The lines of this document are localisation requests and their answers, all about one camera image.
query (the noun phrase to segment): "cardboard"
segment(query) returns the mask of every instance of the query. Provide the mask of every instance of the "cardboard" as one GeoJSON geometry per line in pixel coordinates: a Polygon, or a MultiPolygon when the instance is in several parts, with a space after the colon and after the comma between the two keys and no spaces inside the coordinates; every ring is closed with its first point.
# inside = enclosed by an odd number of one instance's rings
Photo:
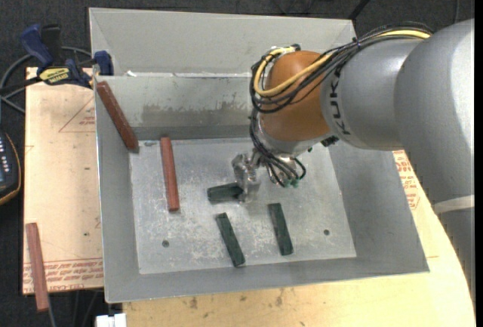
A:
{"type": "MultiPolygon", "coordinates": [[[[29,86],[25,143],[24,223],[38,224],[48,291],[102,287],[94,92],[29,86]]],[[[22,292],[33,293],[25,237],[22,292]]]]}

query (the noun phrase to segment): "cable bundle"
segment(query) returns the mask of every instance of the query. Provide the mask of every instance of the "cable bundle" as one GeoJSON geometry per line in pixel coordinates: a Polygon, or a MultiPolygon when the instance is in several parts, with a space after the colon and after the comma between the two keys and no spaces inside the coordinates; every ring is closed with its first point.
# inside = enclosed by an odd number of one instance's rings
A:
{"type": "Polygon", "coordinates": [[[258,165],[264,165],[269,172],[272,182],[285,187],[289,184],[297,185],[305,174],[306,169],[297,158],[284,160],[275,156],[259,138],[258,115],[276,113],[286,106],[299,103],[303,98],[313,92],[325,79],[335,70],[342,70],[343,66],[354,57],[361,49],[390,39],[427,39],[432,35],[432,31],[419,24],[408,24],[406,26],[382,26],[362,36],[354,39],[349,44],[331,49],[321,54],[308,67],[270,89],[265,89],[265,79],[272,69],[277,58],[283,54],[289,54],[300,50],[299,45],[291,45],[285,48],[273,48],[263,55],[252,67],[250,81],[250,96],[253,104],[250,124],[250,137],[255,150],[260,158],[258,165]],[[302,97],[297,99],[297,95],[302,90],[307,90],[302,97]]]}

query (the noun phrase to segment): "blue clamp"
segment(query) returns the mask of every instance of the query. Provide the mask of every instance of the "blue clamp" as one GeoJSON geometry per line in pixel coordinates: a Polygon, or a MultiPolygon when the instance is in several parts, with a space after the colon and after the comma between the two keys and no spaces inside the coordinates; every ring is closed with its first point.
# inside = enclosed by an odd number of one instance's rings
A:
{"type": "MultiPolygon", "coordinates": [[[[78,67],[73,59],[65,60],[64,65],[52,65],[59,61],[62,63],[62,60],[59,60],[59,57],[57,59],[52,57],[48,47],[42,41],[40,25],[35,24],[25,29],[20,36],[20,42],[29,54],[41,62],[41,66],[37,69],[37,76],[46,84],[72,84],[91,88],[92,77],[78,67]]],[[[99,64],[102,75],[114,74],[111,57],[106,51],[96,52],[93,61],[99,64]]]]}
{"type": "Polygon", "coordinates": [[[113,76],[114,66],[112,65],[111,57],[106,51],[98,51],[94,53],[94,60],[100,68],[100,74],[103,76],[113,76]]]}
{"type": "Polygon", "coordinates": [[[38,58],[42,63],[42,68],[50,66],[54,62],[54,58],[49,53],[47,47],[40,37],[40,25],[29,26],[20,36],[20,42],[25,50],[33,57],[38,58]]]}

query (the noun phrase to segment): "metal base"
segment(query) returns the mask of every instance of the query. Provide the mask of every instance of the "metal base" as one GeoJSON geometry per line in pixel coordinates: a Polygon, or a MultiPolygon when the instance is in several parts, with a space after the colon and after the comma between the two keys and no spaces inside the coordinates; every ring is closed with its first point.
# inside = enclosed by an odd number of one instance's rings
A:
{"type": "MultiPolygon", "coordinates": [[[[320,154],[315,152],[315,149],[310,154],[304,154],[306,159],[301,159],[309,166],[307,178],[316,173],[316,182],[309,187],[308,184],[303,186],[305,180],[302,180],[297,189],[284,190],[283,194],[302,192],[301,189],[306,188],[320,188],[322,184],[326,188],[320,194],[321,201],[314,204],[319,208],[319,205],[326,204],[327,200],[324,197],[335,198],[335,192],[329,191],[329,187],[335,188],[338,185],[341,191],[338,199],[339,203],[343,203],[345,213],[340,212],[338,215],[332,211],[334,216],[329,217],[329,211],[324,211],[318,221],[310,221],[311,225],[307,226],[303,233],[300,229],[297,231],[297,227],[305,218],[300,219],[299,215],[294,214],[296,210],[308,210],[312,203],[300,199],[299,196],[294,196],[294,199],[280,196],[280,189],[270,194],[270,198],[273,199],[271,203],[280,202],[283,206],[294,244],[294,254],[284,258],[301,258],[303,238],[317,236],[320,240],[313,245],[322,245],[324,248],[314,251],[314,258],[311,260],[274,261],[269,264],[263,264],[261,260],[256,261],[262,258],[262,255],[255,257],[252,252],[255,245],[252,248],[248,244],[254,244],[253,231],[239,232],[238,219],[249,215],[254,220],[252,226],[263,225],[264,230],[260,232],[258,240],[268,240],[272,254],[268,255],[269,248],[258,248],[266,254],[266,258],[282,259],[275,234],[272,233],[268,237],[269,230],[273,229],[268,209],[248,214],[248,205],[237,207],[240,210],[236,211],[232,208],[233,205],[226,207],[228,204],[221,204],[225,207],[222,209],[220,206],[220,211],[214,211],[208,203],[207,196],[203,198],[206,199],[203,202],[196,198],[196,191],[206,192],[208,187],[233,182],[234,175],[230,164],[233,153],[246,152],[251,148],[247,135],[235,139],[220,133],[232,125],[230,119],[235,115],[230,111],[238,110],[240,115],[236,118],[236,125],[245,124],[248,128],[248,114],[245,112],[243,115],[242,111],[248,108],[250,102],[247,71],[254,60],[272,45],[297,42],[304,49],[322,53],[350,42],[354,36],[350,21],[122,9],[91,9],[90,16],[93,51],[107,50],[114,60],[115,75],[110,78],[105,76],[102,80],[109,83],[131,127],[137,132],[138,139],[142,140],[139,154],[141,158],[135,159],[135,156],[125,149],[124,142],[105,106],[98,95],[96,96],[106,301],[118,303],[181,295],[279,288],[427,270],[426,259],[391,153],[360,150],[340,141],[327,148],[330,161],[326,149],[320,146],[320,154]],[[198,73],[198,81],[193,77],[194,73],[198,73]],[[236,92],[231,88],[236,82],[239,82],[240,87],[243,84],[246,88],[236,92]],[[194,131],[193,135],[188,135],[186,130],[177,130],[178,135],[171,135],[176,132],[173,131],[173,126],[168,124],[168,116],[165,114],[171,110],[179,117],[175,127],[198,126],[210,128],[212,134],[218,132],[218,140],[222,143],[203,156],[205,162],[202,163],[202,167],[182,166],[189,163],[200,164],[194,159],[199,152],[189,151],[189,146],[186,145],[190,140],[197,139],[194,131]],[[207,119],[215,113],[219,124],[193,119],[192,113],[196,110],[205,110],[207,119]],[[162,199],[164,184],[161,159],[158,158],[159,147],[154,144],[150,149],[143,142],[154,140],[157,143],[162,134],[169,134],[173,140],[181,197],[181,212],[170,214],[169,217],[162,211],[165,202],[162,199]],[[238,142],[241,148],[233,144],[235,140],[241,141],[238,142]],[[178,143],[181,142],[184,145],[179,147],[178,143]],[[221,156],[222,153],[225,153],[222,162],[208,162],[214,154],[221,156]],[[151,159],[151,162],[141,162],[147,161],[148,155],[149,159],[153,155],[157,162],[154,159],[151,159]],[[320,163],[327,167],[318,167],[320,163]],[[222,174],[219,174],[220,179],[204,181],[203,185],[197,184],[196,181],[200,181],[207,171],[218,171],[222,174]],[[190,180],[190,186],[194,190],[192,194],[185,189],[188,185],[184,185],[190,180]],[[296,202],[302,208],[293,207],[296,202]],[[206,205],[206,211],[199,212],[199,217],[203,217],[206,224],[186,228],[177,226],[176,220],[187,220],[192,217],[197,204],[206,205]],[[145,210],[146,207],[150,208],[149,212],[143,211],[146,213],[145,217],[139,216],[141,211],[138,209],[141,205],[145,210]],[[243,267],[231,266],[216,220],[212,217],[215,213],[223,212],[228,214],[245,254],[247,263],[243,267]],[[170,221],[169,225],[162,222],[163,215],[170,221]],[[336,224],[339,224],[338,221],[345,221],[344,218],[350,228],[356,256],[328,258],[325,255],[323,258],[320,254],[327,254],[329,248],[333,247],[326,244],[335,241],[341,234],[336,224]],[[212,229],[213,232],[208,233],[219,237],[218,242],[207,240],[210,247],[200,248],[200,256],[193,255],[187,239],[206,233],[207,228],[204,226],[212,229]],[[326,229],[330,233],[321,235],[320,231],[323,233],[326,229]],[[180,247],[180,243],[185,242],[180,240],[179,236],[183,231],[186,234],[186,249],[180,247]],[[183,250],[186,254],[187,263],[204,262],[212,268],[193,269],[192,266],[184,265],[184,270],[181,270],[185,261],[178,259],[180,266],[173,270],[167,257],[174,254],[177,248],[179,252],[183,250]]],[[[201,134],[203,133],[205,143],[215,140],[213,135],[212,139],[206,138],[206,130],[201,130],[201,134]]]]}
{"type": "Polygon", "coordinates": [[[180,191],[178,213],[170,213],[166,205],[159,146],[140,143],[140,152],[130,154],[141,274],[231,267],[215,221],[219,213],[228,214],[247,266],[356,256],[331,157],[320,144],[300,157],[307,176],[297,188],[272,184],[261,168],[262,183],[253,201],[208,201],[207,188],[233,181],[231,159],[252,146],[250,139],[241,138],[173,140],[180,191]],[[271,203],[283,207],[294,243],[292,255],[280,255],[267,206],[271,203]]]}

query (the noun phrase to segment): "black device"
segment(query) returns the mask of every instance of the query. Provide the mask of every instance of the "black device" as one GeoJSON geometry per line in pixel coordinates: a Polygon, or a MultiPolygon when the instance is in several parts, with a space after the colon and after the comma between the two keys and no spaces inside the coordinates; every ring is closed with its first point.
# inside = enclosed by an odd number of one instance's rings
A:
{"type": "Polygon", "coordinates": [[[0,126],[0,205],[20,191],[20,160],[14,144],[0,126]]]}

